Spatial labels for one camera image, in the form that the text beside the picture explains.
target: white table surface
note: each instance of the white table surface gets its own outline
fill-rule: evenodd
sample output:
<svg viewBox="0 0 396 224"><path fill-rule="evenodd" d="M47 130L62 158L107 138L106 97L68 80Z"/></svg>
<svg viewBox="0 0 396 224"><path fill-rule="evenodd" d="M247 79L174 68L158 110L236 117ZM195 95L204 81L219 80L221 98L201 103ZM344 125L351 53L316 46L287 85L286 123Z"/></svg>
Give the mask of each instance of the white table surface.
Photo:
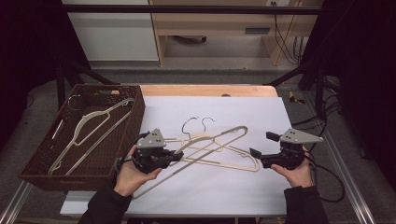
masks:
<svg viewBox="0 0 396 224"><path fill-rule="evenodd" d="M263 154L279 152L279 143L265 138L266 132L282 134L290 121L279 97L145 97L146 111L141 133L159 128L164 138L188 137L181 132L218 134L239 125L248 127L244 137L231 144L248 151L253 147ZM177 144L168 144L175 150ZM213 152L206 160L251 165L252 162L228 149ZM180 162L163 170L135 194L149 188L179 167ZM286 204L283 190L290 185L271 169L258 172L241 171L218 166L193 164L172 176L157 188L133 200L126 217L266 217L283 216ZM61 214L80 217L94 192L69 191Z"/></svg>

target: black curtain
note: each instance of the black curtain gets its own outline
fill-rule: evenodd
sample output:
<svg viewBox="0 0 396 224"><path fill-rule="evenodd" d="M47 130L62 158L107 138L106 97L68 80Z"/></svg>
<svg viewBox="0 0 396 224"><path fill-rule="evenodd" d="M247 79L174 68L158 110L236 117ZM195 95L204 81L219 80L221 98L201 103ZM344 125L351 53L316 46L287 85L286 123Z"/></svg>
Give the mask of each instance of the black curtain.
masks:
<svg viewBox="0 0 396 224"><path fill-rule="evenodd" d="M48 11L44 4L36 0L0 3L0 148L18 124L28 92L55 79L60 62L72 59L89 67L67 14ZM77 71L67 80L71 85L82 82Z"/></svg>
<svg viewBox="0 0 396 224"><path fill-rule="evenodd" d="M305 59L313 55L327 34L325 27L334 23L329 17L318 20L309 40L310 45L307 45ZM395 24L395 1L357 0L339 24L319 64L325 76L339 77L340 101L346 119L360 140L361 148L369 158L377 161L394 189Z"/></svg>

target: brown plastic basket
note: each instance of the brown plastic basket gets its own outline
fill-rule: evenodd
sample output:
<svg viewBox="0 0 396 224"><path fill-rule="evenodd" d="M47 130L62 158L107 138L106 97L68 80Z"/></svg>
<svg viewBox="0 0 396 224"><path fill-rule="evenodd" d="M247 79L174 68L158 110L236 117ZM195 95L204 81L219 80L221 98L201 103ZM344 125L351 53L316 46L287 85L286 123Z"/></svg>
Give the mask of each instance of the brown plastic basket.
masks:
<svg viewBox="0 0 396 224"><path fill-rule="evenodd" d="M71 146L60 168L49 175L51 165L75 135L82 116L107 110L127 98L134 100L111 110L109 119L81 145ZM115 159L121 157L139 135L145 107L139 86L76 85L19 178L43 190L99 190L106 182L112 181ZM128 112L130 115L94 148L74 172L66 175L84 153ZM77 142L88 136L107 117L98 116L85 123Z"/></svg>

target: white plastic hanger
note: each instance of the white plastic hanger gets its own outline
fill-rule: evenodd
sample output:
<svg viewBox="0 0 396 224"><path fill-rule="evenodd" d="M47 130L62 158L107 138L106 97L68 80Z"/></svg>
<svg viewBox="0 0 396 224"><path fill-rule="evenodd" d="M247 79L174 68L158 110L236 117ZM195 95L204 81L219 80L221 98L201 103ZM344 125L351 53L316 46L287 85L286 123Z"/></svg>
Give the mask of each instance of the white plastic hanger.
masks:
<svg viewBox="0 0 396 224"><path fill-rule="evenodd" d="M198 118L191 118L191 119L187 120L187 121L184 123L184 125L185 125L187 122L189 122L190 120L192 120L192 119L198 119ZM194 133L194 134L189 134L189 133L187 133L187 134L189 135L188 138L187 138L187 137L183 137L183 138L167 138L167 139L164 139L164 140L165 140L165 143L180 142L180 144L181 144L182 146L185 146L186 144L188 144L190 141L192 141L192 140L194 140L194 139L202 138L202 137L212 137L213 135L211 135L210 133L207 133L207 132L206 132L206 126L205 126L205 124L204 124L204 120L205 120L205 119L211 119L212 121L214 121L212 118L204 118L204 119L202 119L202 124L203 124L204 127L205 127L203 133ZM238 152L238 154L239 154L240 156L242 156L242 157L244 157L244 158L249 158L249 159L251 159L252 162L253 162L253 166L244 166L244 165L231 164L231 163L226 163L226 162L204 161L204 160L197 161L197 163L207 164L207 165L215 165L215 166L226 167L226 168L233 168L233 169L244 170L244 171L252 171L252 172L257 172L257 171L259 171L259 169L260 169L259 163L257 162L257 160L256 160L255 158L253 158L253 157L250 155L249 152L247 152L247 151L245 151L245 150L243 150L243 149L237 148L237 147L232 147L232 146L229 146L229 145L224 145L223 143L221 143L221 141L220 141L218 138L215 138L213 143L209 144L208 146L205 146L205 149L210 149L210 148L208 148L208 147L209 147L210 145L214 145L214 144L216 144L217 146L224 146L224 147L221 147L221 148L217 149L217 152L222 151L224 148L227 148L227 149L230 149L230 150L232 150L232 151ZM188 155L188 156L183 157L183 158L182 158L182 161L192 161L192 158L190 158L190 156L192 156L192 155L194 155L194 154L196 154L197 152L199 152L199 151L202 150L201 147L189 146L189 148L197 149L197 151L191 153L191 154Z"/></svg>
<svg viewBox="0 0 396 224"><path fill-rule="evenodd" d="M116 109L119 106L124 106L124 105L128 105L129 102L133 101L134 98L127 98L121 102L119 102L116 105L111 106L109 109L104 110L104 111L94 111L91 112L88 115L82 116L82 119L79 121L78 125L76 126L74 135L72 140L69 142L69 144L64 148L64 150L62 151L62 153L58 156L58 158L56 159L56 161L51 165L51 167L49 168L49 172L48 175L52 175L52 173L59 169L61 167L61 163L62 163L62 159L64 158L64 155L67 153L67 151L71 148L71 146L76 146L79 147L81 144L83 144L91 135L93 135L104 123L106 123L109 119L110 119L110 112L114 109ZM107 115L107 117L105 118L105 120L103 120L95 129L93 129L93 131L91 131L84 139L82 139L79 143L76 142L79 132L81 131L82 127L90 120L93 119L95 117L98 116L102 116L102 115Z"/></svg>
<svg viewBox="0 0 396 224"><path fill-rule="evenodd" d="M204 157L208 156L209 154L215 152L216 150L218 150L221 147L225 147L229 144L231 144L231 142L236 141L237 139L245 136L248 133L248 127L246 126L237 126L235 128L231 128L225 132L219 133L217 135L214 136L203 136L203 137L198 137L196 139L191 140L190 142L188 142L187 144L185 144L184 146L182 146L179 150L177 150L175 152L175 154L180 153L181 151L183 151L185 148L192 146L193 144L202 142L202 141L209 141L210 143L206 146L206 147L202 147L201 149L206 149L208 146L212 145L217 138L224 136L226 134L229 133L238 133L239 131L243 131L241 134L237 135L234 139L228 141L227 143L220 145L218 147L215 148L211 148L209 149L204 155L196 158L196 159L191 159L191 161L189 161L187 164L185 164L184 166L180 167L179 169L177 169L176 171L174 171L172 174L168 175L167 177L165 177L164 179L162 179L161 181L159 181L158 183L156 183L155 185L151 186L150 188L144 190L143 192L141 192L138 195L134 195L133 200L138 199L139 197L143 196L144 194L146 194L147 192L149 192L150 190L156 188L157 186L161 185L161 183L165 182L167 179L171 178L174 175L177 175L178 173L180 173L181 171L183 171L184 169L186 169L187 167L193 165L194 163L200 161L201 159L203 159Z"/></svg>

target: aluminum rail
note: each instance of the aluminum rail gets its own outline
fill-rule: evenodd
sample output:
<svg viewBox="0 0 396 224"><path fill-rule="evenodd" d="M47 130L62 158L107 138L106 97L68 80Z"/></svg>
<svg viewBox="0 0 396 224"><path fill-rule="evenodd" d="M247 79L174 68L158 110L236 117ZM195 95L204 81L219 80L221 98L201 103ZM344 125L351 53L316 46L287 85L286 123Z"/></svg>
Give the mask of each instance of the aluminum rail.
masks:
<svg viewBox="0 0 396 224"><path fill-rule="evenodd" d="M17 192L14 194L14 197L12 197L6 209L2 212L0 216L0 224L14 223L32 187L33 185L25 181L21 182Z"/></svg>
<svg viewBox="0 0 396 224"><path fill-rule="evenodd" d="M311 109L312 113L316 114L312 95L304 93L304 98L307 100L307 104ZM349 169L347 168L344 160L342 159L337 146L332 140L332 136L327 130L324 131L323 135L324 143L326 144L326 148L332 160L332 164L334 165L337 174L344 182L344 185L346 187L346 194L350 200L350 203L353 206L353 209L355 210L359 222L362 224L374 224L375 220L370 211L370 208L367 206L366 201L364 201L364 198L361 195L361 191L359 190L355 180L353 179L352 174L349 172Z"/></svg>
<svg viewBox="0 0 396 224"><path fill-rule="evenodd" d="M45 9L84 13L189 13L189 14L276 14L334 15L341 9L322 7L241 7L241 6L139 6L139 5L43 5Z"/></svg>

